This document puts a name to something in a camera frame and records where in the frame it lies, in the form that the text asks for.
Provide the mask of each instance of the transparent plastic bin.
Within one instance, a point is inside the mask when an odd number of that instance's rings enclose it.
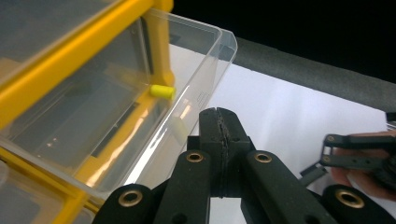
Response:
[[[87,208],[83,208],[78,214],[73,224],[91,224],[95,218],[95,213]]]
[[[172,102],[149,94],[150,19],[169,27]],[[3,129],[0,146],[94,198],[131,182],[155,187],[235,53],[231,32],[151,9]]]
[[[1,1],[0,84],[38,52],[64,38],[114,1]]]
[[[63,199],[0,161],[1,223],[51,223]]]

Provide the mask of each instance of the white table surface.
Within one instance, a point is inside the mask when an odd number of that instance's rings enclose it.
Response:
[[[297,178],[304,168],[318,161],[326,134],[387,129],[383,111],[234,64],[207,107],[235,112],[255,147],[275,153]],[[321,194],[332,183],[330,175],[326,175],[309,188]],[[374,200],[396,217],[392,209],[396,203]],[[212,199],[210,223],[246,223],[239,203],[238,199]]]

